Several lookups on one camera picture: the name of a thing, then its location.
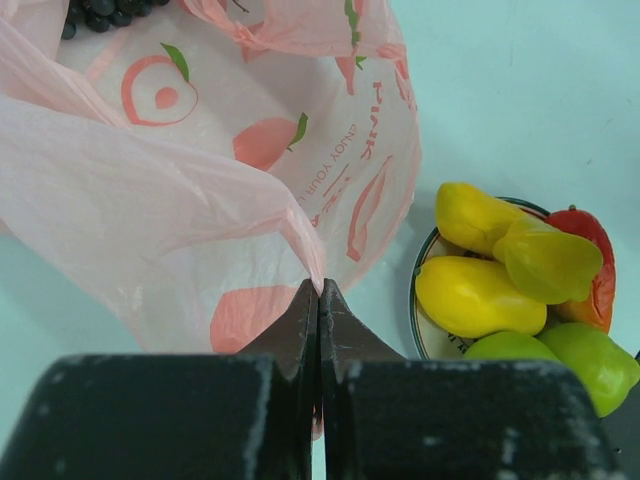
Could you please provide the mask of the green fake pear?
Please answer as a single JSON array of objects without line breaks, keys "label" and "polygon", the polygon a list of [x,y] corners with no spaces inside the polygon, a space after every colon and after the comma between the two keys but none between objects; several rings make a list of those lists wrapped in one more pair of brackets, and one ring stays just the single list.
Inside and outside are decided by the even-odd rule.
[{"label": "green fake pear", "polygon": [[600,418],[618,409],[639,382],[636,359],[595,327],[562,323],[538,339],[581,380]]}]

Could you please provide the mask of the green fake apple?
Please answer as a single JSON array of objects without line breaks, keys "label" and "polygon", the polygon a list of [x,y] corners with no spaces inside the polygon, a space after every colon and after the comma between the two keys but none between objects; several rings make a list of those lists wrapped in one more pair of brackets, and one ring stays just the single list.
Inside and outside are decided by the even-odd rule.
[{"label": "green fake apple", "polygon": [[559,358],[537,338],[520,332],[503,331],[473,343],[463,354],[466,360],[548,360]]}]

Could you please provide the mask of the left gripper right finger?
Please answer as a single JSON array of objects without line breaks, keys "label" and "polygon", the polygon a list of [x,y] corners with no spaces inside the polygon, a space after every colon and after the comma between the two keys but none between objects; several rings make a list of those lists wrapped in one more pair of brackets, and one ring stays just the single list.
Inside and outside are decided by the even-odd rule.
[{"label": "left gripper right finger", "polygon": [[545,360],[408,360],[326,280],[318,302],[331,479],[616,479],[577,377]]}]

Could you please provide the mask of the red fake fruit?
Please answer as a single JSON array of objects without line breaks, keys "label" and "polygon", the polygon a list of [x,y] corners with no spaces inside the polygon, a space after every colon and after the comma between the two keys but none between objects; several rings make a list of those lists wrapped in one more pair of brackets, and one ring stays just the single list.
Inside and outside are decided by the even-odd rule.
[{"label": "red fake fruit", "polygon": [[614,250],[606,230],[595,216],[574,205],[551,213],[545,221],[565,233],[590,240],[600,249],[603,257],[603,265],[592,281],[587,299],[552,305],[552,311],[564,321],[581,322],[608,334],[613,317],[617,276]]}]

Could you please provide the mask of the yellow fake fruit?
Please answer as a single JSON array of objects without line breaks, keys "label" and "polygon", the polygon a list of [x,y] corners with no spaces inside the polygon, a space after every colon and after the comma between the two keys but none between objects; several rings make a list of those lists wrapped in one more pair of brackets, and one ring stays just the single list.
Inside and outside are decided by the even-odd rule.
[{"label": "yellow fake fruit", "polygon": [[522,294],[497,262],[432,257],[419,268],[414,291],[432,322],[459,337],[501,331],[535,335],[546,324],[547,306]]}]

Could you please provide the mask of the yellow fake banana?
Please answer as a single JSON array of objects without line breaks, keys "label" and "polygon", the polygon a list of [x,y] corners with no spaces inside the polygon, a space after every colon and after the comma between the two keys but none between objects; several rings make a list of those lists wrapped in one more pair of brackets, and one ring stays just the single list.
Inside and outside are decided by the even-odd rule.
[{"label": "yellow fake banana", "polygon": [[531,215],[511,224],[492,254],[517,289],[548,305],[585,300],[603,266],[603,255],[590,240]]}]

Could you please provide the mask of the black fake grapes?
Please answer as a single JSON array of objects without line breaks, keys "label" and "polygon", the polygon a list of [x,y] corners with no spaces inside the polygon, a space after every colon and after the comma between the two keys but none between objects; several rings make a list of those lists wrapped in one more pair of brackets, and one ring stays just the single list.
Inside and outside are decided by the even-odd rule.
[{"label": "black fake grapes", "polygon": [[61,39],[73,39],[79,28],[101,34],[111,28],[128,27],[169,3],[170,0],[70,0]]}]

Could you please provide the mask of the pink plastic bag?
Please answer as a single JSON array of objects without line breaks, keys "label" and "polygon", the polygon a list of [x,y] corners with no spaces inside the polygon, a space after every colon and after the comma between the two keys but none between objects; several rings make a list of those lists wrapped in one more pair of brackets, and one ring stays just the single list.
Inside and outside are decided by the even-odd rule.
[{"label": "pink plastic bag", "polygon": [[154,352],[233,354],[301,281],[347,289],[422,152],[386,1],[172,1],[62,39],[1,5],[1,225]]}]

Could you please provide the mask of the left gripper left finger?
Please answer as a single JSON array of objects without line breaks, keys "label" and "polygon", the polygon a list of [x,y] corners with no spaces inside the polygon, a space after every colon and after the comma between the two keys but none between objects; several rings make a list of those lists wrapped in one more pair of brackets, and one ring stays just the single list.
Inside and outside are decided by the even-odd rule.
[{"label": "left gripper left finger", "polygon": [[5,479],[307,479],[318,295],[234,355],[65,356],[35,384]]}]

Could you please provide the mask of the white printed plate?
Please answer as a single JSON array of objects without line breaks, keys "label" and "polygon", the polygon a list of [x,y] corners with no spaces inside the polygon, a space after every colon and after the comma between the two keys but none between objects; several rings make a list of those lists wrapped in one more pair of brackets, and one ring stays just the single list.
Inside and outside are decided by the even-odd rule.
[{"label": "white printed plate", "polygon": [[415,278],[419,268],[426,260],[436,256],[462,256],[493,260],[447,241],[437,228],[433,228],[426,237],[415,260],[409,287],[409,322],[417,351],[424,359],[460,359],[467,349],[481,338],[459,337],[437,326],[423,311],[414,291]]}]

